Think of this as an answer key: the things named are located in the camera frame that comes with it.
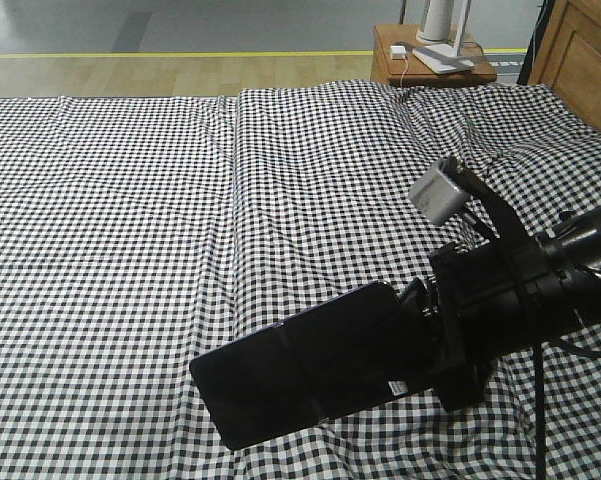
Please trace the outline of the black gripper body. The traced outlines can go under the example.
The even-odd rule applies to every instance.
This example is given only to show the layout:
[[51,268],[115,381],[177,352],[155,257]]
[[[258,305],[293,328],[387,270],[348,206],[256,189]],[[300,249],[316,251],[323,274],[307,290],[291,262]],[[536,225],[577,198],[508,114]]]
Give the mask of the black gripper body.
[[434,275],[399,296],[399,318],[413,341],[410,390],[434,391],[447,411],[483,402],[497,359],[579,329],[573,276],[535,242],[507,250],[499,242],[470,252],[449,244],[430,262]]

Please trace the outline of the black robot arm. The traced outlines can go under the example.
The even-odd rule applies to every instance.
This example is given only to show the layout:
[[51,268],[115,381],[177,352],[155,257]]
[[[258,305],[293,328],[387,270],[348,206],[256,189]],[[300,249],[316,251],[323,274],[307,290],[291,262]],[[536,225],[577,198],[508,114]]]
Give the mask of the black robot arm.
[[396,377],[448,411],[483,400],[495,360],[601,323],[601,207],[513,244],[449,243],[429,260],[432,276],[399,298]]

